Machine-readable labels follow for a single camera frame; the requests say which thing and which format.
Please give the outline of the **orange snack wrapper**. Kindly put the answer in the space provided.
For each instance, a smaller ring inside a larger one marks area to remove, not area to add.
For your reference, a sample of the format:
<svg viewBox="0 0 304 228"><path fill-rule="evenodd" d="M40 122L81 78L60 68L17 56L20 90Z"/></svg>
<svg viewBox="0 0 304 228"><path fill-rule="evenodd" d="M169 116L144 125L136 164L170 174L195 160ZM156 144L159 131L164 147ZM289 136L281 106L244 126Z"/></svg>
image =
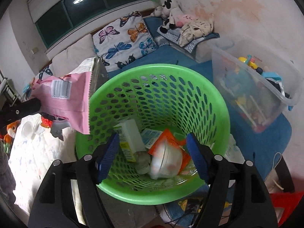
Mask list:
<svg viewBox="0 0 304 228"><path fill-rule="evenodd" d="M172 134L172 132L169 129L165 129L162 134L160 135L160 137L157 139L157 141L153 144L153 146L148 149L148 154L153 156L153 153L156 149L156 147L160 144L161 141L163 140L168 140L168 142L175 146L175 147L179 147L182 150L182 165L181 165L181 169L179 171L178 174L180 174L183 169L185 169L185 167L187 166L187 164L189 164L191 157L189 155L189 153L187 153L187 151L185 151L183 149L183 146L185 146L185 139L182 141L179 141L178 139L176 139L176 137L174 137L174 135Z"/></svg>

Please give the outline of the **white paper cup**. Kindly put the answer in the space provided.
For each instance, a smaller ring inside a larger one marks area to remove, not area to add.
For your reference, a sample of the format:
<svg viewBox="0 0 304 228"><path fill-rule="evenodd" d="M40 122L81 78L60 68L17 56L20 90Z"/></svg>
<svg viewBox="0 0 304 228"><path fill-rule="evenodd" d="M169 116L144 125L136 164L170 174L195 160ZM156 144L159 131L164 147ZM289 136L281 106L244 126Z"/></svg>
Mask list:
<svg viewBox="0 0 304 228"><path fill-rule="evenodd" d="M163 140L156 147L150 165L150 177L168 179L178 175L182 165L182 150Z"/></svg>

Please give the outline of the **yellow green bottle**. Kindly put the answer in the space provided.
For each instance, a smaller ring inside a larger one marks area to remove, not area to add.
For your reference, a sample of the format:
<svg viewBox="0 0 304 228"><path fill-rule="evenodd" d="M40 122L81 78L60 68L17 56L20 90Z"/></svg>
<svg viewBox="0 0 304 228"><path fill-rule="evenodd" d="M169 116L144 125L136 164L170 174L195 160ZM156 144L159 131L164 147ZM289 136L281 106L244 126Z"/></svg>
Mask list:
<svg viewBox="0 0 304 228"><path fill-rule="evenodd" d="M145 151L141 134L134 119L123 120L113 127L119 135L120 148L128 162L136 162L136 152Z"/></svg>

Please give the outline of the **small blue milk carton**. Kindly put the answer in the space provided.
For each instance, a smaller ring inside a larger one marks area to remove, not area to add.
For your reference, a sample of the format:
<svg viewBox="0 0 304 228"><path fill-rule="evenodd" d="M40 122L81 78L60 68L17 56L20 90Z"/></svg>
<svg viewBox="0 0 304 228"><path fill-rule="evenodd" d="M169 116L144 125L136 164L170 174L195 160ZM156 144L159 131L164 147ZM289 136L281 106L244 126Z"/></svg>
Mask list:
<svg viewBox="0 0 304 228"><path fill-rule="evenodd" d="M142 141L145 145L146 149L150 149L153 144L157 141L157 139L162 134L162 131L153 130L153 129L145 129L141 133Z"/></svg>

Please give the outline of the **pink snack bag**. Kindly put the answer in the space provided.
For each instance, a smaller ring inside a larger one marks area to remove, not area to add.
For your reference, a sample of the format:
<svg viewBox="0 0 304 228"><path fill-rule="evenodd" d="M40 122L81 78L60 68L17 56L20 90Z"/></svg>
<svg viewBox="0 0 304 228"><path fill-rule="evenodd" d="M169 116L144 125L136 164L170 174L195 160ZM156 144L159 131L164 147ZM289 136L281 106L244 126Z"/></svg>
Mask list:
<svg viewBox="0 0 304 228"><path fill-rule="evenodd" d="M91 72L49 76L33 84L29 98L40 100L41 112L66 120L76 131L89 134L90 84Z"/></svg>

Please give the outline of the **orange fox plush toy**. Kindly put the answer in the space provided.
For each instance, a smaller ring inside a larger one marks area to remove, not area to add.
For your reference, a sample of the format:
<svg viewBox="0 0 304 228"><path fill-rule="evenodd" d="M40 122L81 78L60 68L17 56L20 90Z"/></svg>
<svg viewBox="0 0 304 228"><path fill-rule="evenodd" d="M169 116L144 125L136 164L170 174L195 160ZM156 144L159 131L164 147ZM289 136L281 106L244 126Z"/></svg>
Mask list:
<svg viewBox="0 0 304 228"><path fill-rule="evenodd" d="M11 146L16 136L17 128L20 125L20 122L21 122L20 120L17 120L13 123L10 123L6 127L7 134L3 137L3 145L4 145L4 151L7 154L9 154L11 151Z"/></svg>

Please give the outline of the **red crumpled paper ball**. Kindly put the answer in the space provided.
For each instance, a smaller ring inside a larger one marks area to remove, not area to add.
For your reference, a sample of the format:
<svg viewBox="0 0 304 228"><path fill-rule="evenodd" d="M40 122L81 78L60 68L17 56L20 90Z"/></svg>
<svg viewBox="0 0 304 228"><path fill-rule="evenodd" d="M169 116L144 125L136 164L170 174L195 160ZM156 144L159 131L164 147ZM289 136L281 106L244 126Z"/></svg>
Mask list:
<svg viewBox="0 0 304 228"><path fill-rule="evenodd" d="M52 127L53 122L43 116L41 116L41 123L40 126L44 127L44 128L51 128Z"/></svg>

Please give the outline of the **white quilted mattress cover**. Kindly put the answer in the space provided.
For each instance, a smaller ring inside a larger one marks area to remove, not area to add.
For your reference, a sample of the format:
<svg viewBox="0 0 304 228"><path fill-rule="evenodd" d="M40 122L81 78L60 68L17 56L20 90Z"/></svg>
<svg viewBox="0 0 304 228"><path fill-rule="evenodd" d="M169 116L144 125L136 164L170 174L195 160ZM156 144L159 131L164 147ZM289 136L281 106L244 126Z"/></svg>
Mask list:
<svg viewBox="0 0 304 228"><path fill-rule="evenodd" d="M68 74L83 72L91 72L91 96L100 86L98 80L107 79L107 71L102 66L101 59L94 57L85 59ZM51 128L40 126L41 116L53 122ZM77 132L66 120L55 118L40 110L39 113L21 120L8 164L15 179L15 205L27 216L30 215L34 198L51 163L54 160L64 163L76 160Z"/></svg>

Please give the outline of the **small butterfly print pillow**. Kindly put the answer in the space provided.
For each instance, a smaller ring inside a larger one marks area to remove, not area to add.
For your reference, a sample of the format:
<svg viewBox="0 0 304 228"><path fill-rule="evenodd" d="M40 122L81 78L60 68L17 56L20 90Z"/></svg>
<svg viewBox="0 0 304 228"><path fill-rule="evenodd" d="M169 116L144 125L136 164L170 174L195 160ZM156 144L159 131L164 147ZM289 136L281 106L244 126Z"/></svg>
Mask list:
<svg viewBox="0 0 304 228"><path fill-rule="evenodd" d="M53 72L51 71L49 66L47 66L42 69L35 77L33 77L33 79L31 79L29 86L33 86L36 82L42 81L52 75Z"/></svg>

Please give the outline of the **green perforated plastic basket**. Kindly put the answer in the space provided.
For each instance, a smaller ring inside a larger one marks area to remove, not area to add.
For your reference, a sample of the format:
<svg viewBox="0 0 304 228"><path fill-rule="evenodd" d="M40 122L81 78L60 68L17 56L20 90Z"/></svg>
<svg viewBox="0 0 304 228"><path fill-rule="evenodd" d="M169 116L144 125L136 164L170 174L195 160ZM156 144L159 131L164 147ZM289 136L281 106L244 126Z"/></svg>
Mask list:
<svg viewBox="0 0 304 228"><path fill-rule="evenodd" d="M194 133L213 153L224 155L230 135L226 103L201 74L178 65L148 64L124 71L103 84L90 98L90 134L76 134L79 158L104 144L113 126L133 118L140 130L170 129L181 136ZM99 189L137 205L172 202L203 185L193 163L176 177L153 180L139 175L119 151Z"/></svg>

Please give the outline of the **clear plastic storage bin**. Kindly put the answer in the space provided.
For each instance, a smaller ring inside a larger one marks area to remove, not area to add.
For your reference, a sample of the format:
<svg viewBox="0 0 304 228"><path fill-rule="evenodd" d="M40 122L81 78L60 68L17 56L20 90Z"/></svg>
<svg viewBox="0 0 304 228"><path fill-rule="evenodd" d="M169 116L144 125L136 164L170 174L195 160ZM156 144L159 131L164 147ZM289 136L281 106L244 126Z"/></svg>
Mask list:
<svg viewBox="0 0 304 228"><path fill-rule="evenodd" d="M300 98L303 78L291 63L245 36L210 40L213 83L256 133Z"/></svg>

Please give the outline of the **plain white pillow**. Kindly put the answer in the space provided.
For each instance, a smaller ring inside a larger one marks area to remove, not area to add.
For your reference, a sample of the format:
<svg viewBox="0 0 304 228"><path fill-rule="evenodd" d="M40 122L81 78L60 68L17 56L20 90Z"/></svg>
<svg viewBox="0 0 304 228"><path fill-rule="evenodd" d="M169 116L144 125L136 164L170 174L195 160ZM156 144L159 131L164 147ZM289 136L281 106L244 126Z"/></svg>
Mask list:
<svg viewBox="0 0 304 228"><path fill-rule="evenodd" d="M93 38L88 34L58 53L50 64L54 76L61 77L78 67L85 59L97 57Z"/></svg>

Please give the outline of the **red plastic object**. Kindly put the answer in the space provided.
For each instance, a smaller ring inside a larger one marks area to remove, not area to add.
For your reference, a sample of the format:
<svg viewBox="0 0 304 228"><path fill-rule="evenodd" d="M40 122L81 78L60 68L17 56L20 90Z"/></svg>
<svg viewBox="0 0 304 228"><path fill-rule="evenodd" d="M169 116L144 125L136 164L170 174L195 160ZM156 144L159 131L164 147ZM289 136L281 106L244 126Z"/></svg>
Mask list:
<svg viewBox="0 0 304 228"><path fill-rule="evenodd" d="M283 212L278 227L295 227L303 218L303 192L277 192L270 194L274 208L282 208Z"/></svg>

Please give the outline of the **beige spotted cloth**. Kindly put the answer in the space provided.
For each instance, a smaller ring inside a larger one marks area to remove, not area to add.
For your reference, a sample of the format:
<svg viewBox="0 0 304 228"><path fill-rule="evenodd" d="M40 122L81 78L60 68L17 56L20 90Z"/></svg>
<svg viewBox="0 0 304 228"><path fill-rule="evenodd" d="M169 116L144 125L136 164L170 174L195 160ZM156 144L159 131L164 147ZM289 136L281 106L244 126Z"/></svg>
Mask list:
<svg viewBox="0 0 304 228"><path fill-rule="evenodd" d="M184 47L194 39L208 36L214 30L214 22L212 20L196 19L185 24L180 31L179 46Z"/></svg>

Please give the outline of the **large butterfly print pillow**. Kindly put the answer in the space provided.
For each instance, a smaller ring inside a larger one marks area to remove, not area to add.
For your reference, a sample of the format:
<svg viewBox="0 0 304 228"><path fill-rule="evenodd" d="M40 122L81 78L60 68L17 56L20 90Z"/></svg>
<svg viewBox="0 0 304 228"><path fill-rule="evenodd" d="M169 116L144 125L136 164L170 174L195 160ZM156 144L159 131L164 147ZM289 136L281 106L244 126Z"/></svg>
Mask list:
<svg viewBox="0 0 304 228"><path fill-rule="evenodd" d="M93 35L93 43L107 72L122 69L158 49L139 11L106 25Z"/></svg>

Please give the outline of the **pink plush toy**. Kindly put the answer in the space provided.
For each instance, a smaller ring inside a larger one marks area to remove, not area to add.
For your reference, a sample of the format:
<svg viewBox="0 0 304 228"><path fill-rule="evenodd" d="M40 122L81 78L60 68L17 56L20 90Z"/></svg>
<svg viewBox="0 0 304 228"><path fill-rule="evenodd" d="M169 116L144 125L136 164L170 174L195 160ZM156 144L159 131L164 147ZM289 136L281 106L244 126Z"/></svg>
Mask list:
<svg viewBox="0 0 304 228"><path fill-rule="evenodd" d="M182 28L185 24L190 23L198 19L197 16L192 14L180 14L175 16L175 25L176 27Z"/></svg>

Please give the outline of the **black white cow plush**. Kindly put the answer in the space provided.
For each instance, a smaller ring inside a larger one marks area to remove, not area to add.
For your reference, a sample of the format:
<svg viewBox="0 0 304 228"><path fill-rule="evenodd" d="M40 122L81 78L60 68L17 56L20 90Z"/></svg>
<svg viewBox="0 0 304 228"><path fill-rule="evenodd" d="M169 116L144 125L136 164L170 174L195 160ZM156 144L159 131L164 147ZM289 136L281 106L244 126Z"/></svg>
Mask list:
<svg viewBox="0 0 304 228"><path fill-rule="evenodd" d="M184 13L180 9L177 0L165 0L161 6L157 6L150 14L152 17L160 17L163 24L160 27L162 33L167 33L169 29L181 28L183 22L181 18Z"/></svg>

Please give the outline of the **dark glass window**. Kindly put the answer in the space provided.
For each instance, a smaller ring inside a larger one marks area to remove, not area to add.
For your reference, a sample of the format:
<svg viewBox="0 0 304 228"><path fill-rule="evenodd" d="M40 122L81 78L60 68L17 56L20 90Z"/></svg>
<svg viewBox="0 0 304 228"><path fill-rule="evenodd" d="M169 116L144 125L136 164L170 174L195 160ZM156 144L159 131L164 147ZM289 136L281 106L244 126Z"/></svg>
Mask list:
<svg viewBox="0 0 304 228"><path fill-rule="evenodd" d="M35 22L46 48L50 48L84 22L121 5L140 0L58 0Z"/></svg>

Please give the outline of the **wall light switch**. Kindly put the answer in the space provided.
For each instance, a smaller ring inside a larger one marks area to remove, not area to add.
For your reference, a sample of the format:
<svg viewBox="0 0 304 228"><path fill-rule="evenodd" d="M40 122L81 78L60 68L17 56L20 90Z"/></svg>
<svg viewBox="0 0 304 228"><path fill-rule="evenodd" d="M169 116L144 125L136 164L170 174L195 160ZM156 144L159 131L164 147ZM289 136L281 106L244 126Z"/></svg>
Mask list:
<svg viewBox="0 0 304 228"><path fill-rule="evenodd" d="M38 49L37 47L35 47L35 48L33 48L33 49L31 50L31 53L34 55L34 54L36 54L38 51L39 51L39 49Z"/></svg>

